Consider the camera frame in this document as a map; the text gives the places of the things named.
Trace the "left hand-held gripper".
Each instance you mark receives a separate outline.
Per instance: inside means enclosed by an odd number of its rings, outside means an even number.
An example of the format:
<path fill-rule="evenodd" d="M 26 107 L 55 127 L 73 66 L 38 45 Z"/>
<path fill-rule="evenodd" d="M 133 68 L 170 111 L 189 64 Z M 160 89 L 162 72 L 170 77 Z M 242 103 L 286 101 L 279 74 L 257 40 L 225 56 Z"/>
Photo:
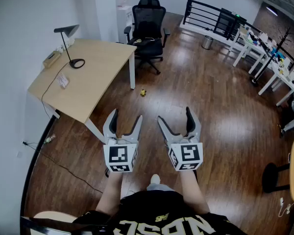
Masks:
<path fill-rule="evenodd" d="M 118 109 L 114 109 L 103 125 L 105 163 L 110 172 L 132 172 L 137 156 L 143 116 L 137 116 L 129 133 L 117 138 Z"/>

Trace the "person's right forearm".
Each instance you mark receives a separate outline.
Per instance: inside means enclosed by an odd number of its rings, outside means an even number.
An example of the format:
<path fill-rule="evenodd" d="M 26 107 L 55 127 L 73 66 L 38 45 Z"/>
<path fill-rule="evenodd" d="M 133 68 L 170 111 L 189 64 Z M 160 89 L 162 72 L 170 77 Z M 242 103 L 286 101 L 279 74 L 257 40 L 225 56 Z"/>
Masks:
<path fill-rule="evenodd" d="M 209 213 L 208 204 L 199 188 L 196 176 L 192 170 L 179 172 L 184 202 L 197 214 Z"/>

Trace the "person's left forearm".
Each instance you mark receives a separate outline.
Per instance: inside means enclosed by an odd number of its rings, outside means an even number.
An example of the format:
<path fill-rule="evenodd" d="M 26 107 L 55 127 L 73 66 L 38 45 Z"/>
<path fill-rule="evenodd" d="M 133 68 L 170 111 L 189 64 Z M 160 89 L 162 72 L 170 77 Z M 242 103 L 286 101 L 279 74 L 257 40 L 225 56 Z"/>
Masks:
<path fill-rule="evenodd" d="M 113 216 L 119 210 L 123 173 L 110 172 L 106 187 L 98 202 L 96 211 Z"/>

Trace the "light wooden table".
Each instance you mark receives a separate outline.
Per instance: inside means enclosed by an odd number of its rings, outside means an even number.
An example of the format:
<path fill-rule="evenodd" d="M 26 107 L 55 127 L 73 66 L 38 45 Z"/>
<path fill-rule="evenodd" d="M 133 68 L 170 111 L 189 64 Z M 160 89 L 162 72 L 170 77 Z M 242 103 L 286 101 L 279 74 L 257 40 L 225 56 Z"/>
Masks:
<path fill-rule="evenodd" d="M 104 136 L 90 120 L 94 108 L 119 73 L 129 63 L 130 87 L 135 89 L 135 46 L 90 39 L 76 39 L 69 48 L 72 57 L 85 60 L 85 65 L 73 69 L 67 63 L 67 55 L 59 59 L 36 77 L 28 92 L 37 97 L 56 118 L 60 112 L 83 123 L 101 142 Z M 63 73 L 69 84 L 62 89 L 56 81 Z"/>

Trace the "person's grey trousers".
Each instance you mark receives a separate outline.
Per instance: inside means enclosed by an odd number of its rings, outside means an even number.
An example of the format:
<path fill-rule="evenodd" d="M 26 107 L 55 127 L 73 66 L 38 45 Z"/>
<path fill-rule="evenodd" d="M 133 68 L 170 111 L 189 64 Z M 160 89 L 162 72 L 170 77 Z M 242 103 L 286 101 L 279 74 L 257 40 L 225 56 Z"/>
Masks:
<path fill-rule="evenodd" d="M 153 190 L 174 191 L 172 188 L 168 187 L 167 185 L 150 183 L 147 187 L 147 191 L 153 191 Z"/>

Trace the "person's black printed shirt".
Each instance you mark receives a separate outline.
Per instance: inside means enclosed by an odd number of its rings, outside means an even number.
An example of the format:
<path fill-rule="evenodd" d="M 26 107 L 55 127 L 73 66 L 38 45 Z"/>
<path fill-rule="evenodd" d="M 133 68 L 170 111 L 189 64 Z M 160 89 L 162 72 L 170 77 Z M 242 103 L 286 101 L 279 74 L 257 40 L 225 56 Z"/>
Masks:
<path fill-rule="evenodd" d="M 175 191 L 140 191 L 120 201 L 109 216 L 88 211 L 74 223 L 93 225 L 104 235 L 247 235 L 226 216 L 198 214 Z"/>

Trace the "steel trash can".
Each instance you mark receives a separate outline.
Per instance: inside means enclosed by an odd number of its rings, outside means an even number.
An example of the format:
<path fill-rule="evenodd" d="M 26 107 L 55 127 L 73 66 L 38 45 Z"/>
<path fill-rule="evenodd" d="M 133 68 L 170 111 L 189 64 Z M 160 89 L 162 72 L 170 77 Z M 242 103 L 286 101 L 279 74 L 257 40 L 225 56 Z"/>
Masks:
<path fill-rule="evenodd" d="M 213 41 L 214 39 L 211 36 L 205 35 L 201 47 L 206 50 L 209 50 L 211 48 Z"/>

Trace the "black round table base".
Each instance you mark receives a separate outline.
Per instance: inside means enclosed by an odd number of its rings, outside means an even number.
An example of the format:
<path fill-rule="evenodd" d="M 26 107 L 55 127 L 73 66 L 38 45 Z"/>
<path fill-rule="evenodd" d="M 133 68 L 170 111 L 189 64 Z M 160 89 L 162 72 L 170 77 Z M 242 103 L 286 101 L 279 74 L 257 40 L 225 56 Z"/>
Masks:
<path fill-rule="evenodd" d="M 281 171 L 290 169 L 290 164 L 276 166 L 274 163 L 269 163 L 265 167 L 262 174 L 262 189 L 265 193 L 271 193 L 282 190 L 289 190 L 290 185 L 277 186 L 278 174 Z"/>

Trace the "white long table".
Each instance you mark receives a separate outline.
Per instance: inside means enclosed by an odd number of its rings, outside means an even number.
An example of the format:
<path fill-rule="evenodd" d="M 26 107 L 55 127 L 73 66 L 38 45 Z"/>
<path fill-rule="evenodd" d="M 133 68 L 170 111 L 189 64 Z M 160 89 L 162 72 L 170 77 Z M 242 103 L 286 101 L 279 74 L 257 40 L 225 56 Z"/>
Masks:
<path fill-rule="evenodd" d="M 243 39 L 244 45 L 243 45 L 242 50 L 240 51 L 238 57 L 234 61 L 233 67 L 236 67 L 238 62 L 242 58 L 245 58 L 247 55 L 249 55 L 252 50 L 259 54 L 256 62 L 252 65 L 252 67 L 250 68 L 250 70 L 248 72 L 249 74 L 251 74 L 260 62 L 265 63 L 269 58 L 268 58 L 268 55 L 267 55 L 264 47 L 261 45 L 261 42 L 257 39 L 257 43 L 254 44 L 251 41 L 252 39 L 249 39 L 249 33 L 250 32 L 248 30 L 246 30 L 246 28 L 244 28 L 241 25 L 238 29 L 238 32 L 237 32 L 234 40 L 233 40 L 232 45 L 230 46 L 229 51 L 232 51 L 236 41 L 241 37 Z"/>
<path fill-rule="evenodd" d="M 256 75 L 254 77 L 251 77 L 251 82 L 253 85 L 255 85 L 256 87 L 258 86 L 258 79 L 267 68 L 269 68 L 272 71 L 272 76 L 269 79 L 269 81 L 258 92 L 258 95 L 262 95 L 269 87 L 271 87 L 272 91 L 274 92 L 280 87 L 280 84 L 287 85 L 289 88 L 289 92 L 285 94 L 284 97 L 276 103 L 276 106 L 279 107 L 294 92 L 294 79 L 291 78 L 291 74 L 294 73 L 294 69 L 288 71 L 286 65 L 284 65 L 284 67 L 280 67 L 278 63 L 268 58 L 264 62 L 262 67 L 258 70 Z"/>

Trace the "black mesh office chair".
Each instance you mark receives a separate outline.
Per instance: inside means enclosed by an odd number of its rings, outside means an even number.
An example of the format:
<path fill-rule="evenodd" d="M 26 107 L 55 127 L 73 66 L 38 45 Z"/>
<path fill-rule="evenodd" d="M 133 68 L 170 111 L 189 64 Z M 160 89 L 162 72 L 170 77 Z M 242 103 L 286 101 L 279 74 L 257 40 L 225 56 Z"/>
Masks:
<path fill-rule="evenodd" d="M 140 0 L 132 7 L 134 23 L 125 27 L 123 33 L 127 37 L 127 44 L 136 47 L 135 58 L 140 60 L 139 66 L 148 63 L 159 75 L 161 72 L 152 60 L 163 61 L 163 49 L 171 32 L 162 28 L 166 8 L 159 0 Z"/>

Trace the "black cone-shade desk lamp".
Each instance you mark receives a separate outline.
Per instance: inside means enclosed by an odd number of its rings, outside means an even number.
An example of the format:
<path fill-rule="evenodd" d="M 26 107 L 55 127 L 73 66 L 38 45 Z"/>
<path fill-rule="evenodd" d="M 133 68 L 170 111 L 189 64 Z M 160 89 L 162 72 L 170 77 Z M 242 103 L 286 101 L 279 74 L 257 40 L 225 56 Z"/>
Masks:
<path fill-rule="evenodd" d="M 54 33 L 60 33 L 61 34 L 61 38 L 65 47 L 65 51 L 67 53 L 67 56 L 69 58 L 69 65 L 71 66 L 71 68 L 73 69 L 79 69 L 81 67 L 83 67 L 85 65 L 85 60 L 84 59 L 71 59 L 68 49 L 67 49 L 67 45 L 65 43 L 64 37 L 63 37 L 63 33 L 70 38 L 71 36 L 73 36 L 75 34 L 75 32 L 78 30 L 79 25 L 70 25 L 70 26 L 66 26 L 66 27 L 59 27 L 59 28 L 55 28 L 53 30 Z"/>

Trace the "black monitor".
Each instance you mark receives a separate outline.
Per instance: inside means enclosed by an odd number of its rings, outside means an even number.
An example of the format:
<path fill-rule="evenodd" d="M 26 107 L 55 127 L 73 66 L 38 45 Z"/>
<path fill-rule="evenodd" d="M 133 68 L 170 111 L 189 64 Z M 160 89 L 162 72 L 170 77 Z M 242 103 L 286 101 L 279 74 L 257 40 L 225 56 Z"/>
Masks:
<path fill-rule="evenodd" d="M 222 8 L 214 28 L 214 33 L 227 40 L 234 40 L 240 25 L 245 25 L 247 20 L 238 14 Z"/>

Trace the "black coat rack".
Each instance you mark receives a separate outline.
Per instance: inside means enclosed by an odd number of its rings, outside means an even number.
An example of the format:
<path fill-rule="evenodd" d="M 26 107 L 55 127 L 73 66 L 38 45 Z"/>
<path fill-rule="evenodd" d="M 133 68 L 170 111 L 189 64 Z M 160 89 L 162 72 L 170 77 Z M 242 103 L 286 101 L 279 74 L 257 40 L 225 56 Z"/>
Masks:
<path fill-rule="evenodd" d="M 271 63 L 271 61 L 274 59 L 276 53 L 280 50 L 280 48 L 282 47 L 282 45 L 284 44 L 284 42 L 287 40 L 287 37 L 290 34 L 290 29 L 291 29 L 290 27 L 287 28 L 286 33 L 284 34 L 284 36 L 281 39 L 280 43 L 276 47 L 276 51 L 270 56 L 270 59 L 265 62 L 265 66 L 260 69 L 260 73 L 258 75 L 256 75 L 254 78 L 250 77 L 250 81 L 251 81 L 251 83 L 252 83 L 252 85 L 254 87 L 258 87 L 259 86 L 258 79 L 261 77 L 261 75 L 263 74 L 263 72 L 265 71 L 265 69 L 269 66 L 269 64 Z"/>

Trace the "black metal railing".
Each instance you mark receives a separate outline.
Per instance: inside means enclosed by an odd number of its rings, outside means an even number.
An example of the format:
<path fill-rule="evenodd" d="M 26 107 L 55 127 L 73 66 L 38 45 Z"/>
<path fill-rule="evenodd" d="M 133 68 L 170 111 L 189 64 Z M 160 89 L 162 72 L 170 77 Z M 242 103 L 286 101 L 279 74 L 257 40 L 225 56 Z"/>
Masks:
<path fill-rule="evenodd" d="M 267 5 L 272 5 L 278 13 L 282 13 L 294 21 L 294 0 L 263 0 L 263 2 Z M 190 25 L 199 27 L 199 29 L 215 34 L 214 28 L 217 23 L 220 11 L 221 8 L 217 8 L 215 6 L 208 5 L 196 0 L 188 0 L 185 11 L 186 18 L 182 21 L 182 23 L 188 23 Z M 259 28 L 255 27 L 255 25 L 249 23 L 248 21 L 245 24 L 254 31 L 258 33 L 261 32 Z"/>

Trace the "black worn harness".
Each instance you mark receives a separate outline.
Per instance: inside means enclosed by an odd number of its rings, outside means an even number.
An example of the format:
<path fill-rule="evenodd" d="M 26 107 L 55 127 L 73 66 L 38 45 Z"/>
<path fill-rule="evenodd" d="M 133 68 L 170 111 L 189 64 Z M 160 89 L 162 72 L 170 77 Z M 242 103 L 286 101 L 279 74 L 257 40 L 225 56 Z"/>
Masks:
<path fill-rule="evenodd" d="M 106 225 L 68 223 L 48 218 L 23 216 L 21 216 L 21 224 L 44 235 L 100 235 L 106 228 Z"/>

